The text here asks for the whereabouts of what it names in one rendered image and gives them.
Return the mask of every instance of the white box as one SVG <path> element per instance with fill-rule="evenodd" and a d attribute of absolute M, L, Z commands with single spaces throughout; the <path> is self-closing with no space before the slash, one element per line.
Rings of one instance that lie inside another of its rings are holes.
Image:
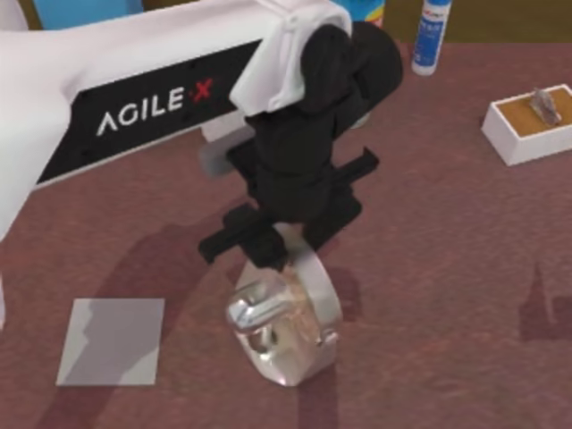
<path fill-rule="evenodd" d="M 558 85 L 546 90 L 553 91 L 556 89 L 565 89 L 572 96 L 572 90 L 568 85 Z M 481 130 L 506 165 L 522 164 L 526 161 L 572 149 L 572 125 L 520 137 L 499 109 L 499 105 L 530 97 L 532 94 L 530 92 L 494 101 L 489 105 L 489 110 L 484 118 Z"/>

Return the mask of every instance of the blue and white tube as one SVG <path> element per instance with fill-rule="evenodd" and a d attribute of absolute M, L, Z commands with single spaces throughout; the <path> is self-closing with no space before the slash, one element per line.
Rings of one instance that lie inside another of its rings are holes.
<path fill-rule="evenodd" d="M 452 0 L 425 0 L 413 53 L 413 72 L 430 76 L 437 69 Z"/>

